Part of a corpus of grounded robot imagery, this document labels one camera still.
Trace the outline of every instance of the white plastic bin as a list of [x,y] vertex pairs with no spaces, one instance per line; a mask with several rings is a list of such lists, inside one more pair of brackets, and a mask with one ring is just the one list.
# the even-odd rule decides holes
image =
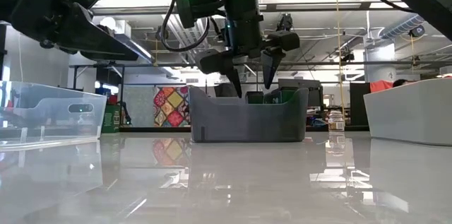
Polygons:
[[370,133],[415,143],[452,146],[452,79],[410,83],[364,96]]
[[98,138],[105,96],[0,81],[0,140],[7,144]]

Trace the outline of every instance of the clear plastic bin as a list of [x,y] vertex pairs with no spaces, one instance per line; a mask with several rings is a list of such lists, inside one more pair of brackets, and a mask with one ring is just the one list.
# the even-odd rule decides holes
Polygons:
[[107,98],[35,83],[0,81],[0,140],[6,144],[98,138]]

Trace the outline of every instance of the ductwork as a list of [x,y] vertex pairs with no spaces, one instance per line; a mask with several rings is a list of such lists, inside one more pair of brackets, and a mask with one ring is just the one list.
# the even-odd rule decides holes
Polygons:
[[[114,37],[139,55],[140,58],[138,58],[138,63],[152,64],[154,62],[154,58],[152,58],[151,54],[131,39],[131,26],[125,20],[104,18],[100,24],[114,30]],[[157,69],[166,74],[168,78],[179,78],[181,74],[180,71],[167,67],[156,67],[149,69]]]
[[393,25],[384,28],[379,33],[379,38],[382,40],[392,40],[397,36],[409,32],[412,29],[425,23],[425,20],[419,15],[410,15],[406,19],[394,23]]

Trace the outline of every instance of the plastic bottle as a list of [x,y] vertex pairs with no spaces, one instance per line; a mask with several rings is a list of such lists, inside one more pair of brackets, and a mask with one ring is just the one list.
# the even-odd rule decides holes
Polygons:
[[329,131],[344,131],[345,122],[344,116],[340,111],[331,111],[328,116],[328,130]]

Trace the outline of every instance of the metal bracket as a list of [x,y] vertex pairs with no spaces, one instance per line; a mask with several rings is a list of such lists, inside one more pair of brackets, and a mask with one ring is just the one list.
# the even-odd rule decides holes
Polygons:
[[77,73],[76,78],[78,78],[79,76],[81,76],[83,74],[83,72],[85,72],[85,70],[88,68],[88,66],[83,67],[83,69]]
[[116,72],[118,74],[118,76],[122,77],[121,72],[119,72],[119,70],[115,66],[111,66],[111,67],[114,70],[114,72]]

